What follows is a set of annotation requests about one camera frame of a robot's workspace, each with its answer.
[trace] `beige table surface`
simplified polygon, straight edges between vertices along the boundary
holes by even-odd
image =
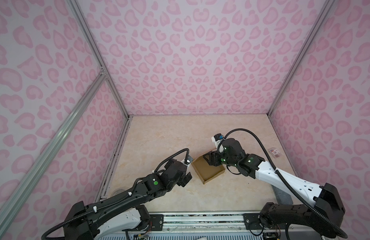
[[[215,148],[211,137],[225,135],[234,128],[254,132],[266,149],[277,147],[282,157],[272,160],[289,173],[292,167],[265,114],[252,115],[203,115],[203,116],[135,116],[132,119],[117,168],[112,176],[108,196],[119,189],[129,189],[134,180],[144,177],[157,165],[183,149],[190,149],[190,156],[198,156]],[[249,133],[238,131],[229,137],[238,140],[246,153],[266,159],[257,141]],[[185,154],[176,157],[182,160]],[[192,180],[185,186],[175,186],[171,192],[145,204],[150,212],[261,210],[266,202],[277,200],[270,184],[233,175],[228,170],[215,179],[202,184],[192,167]]]

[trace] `open brown box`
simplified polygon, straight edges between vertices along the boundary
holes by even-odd
[[[192,162],[192,166],[203,184],[206,184],[225,172],[225,167],[223,165],[217,167],[210,166],[202,155]]]

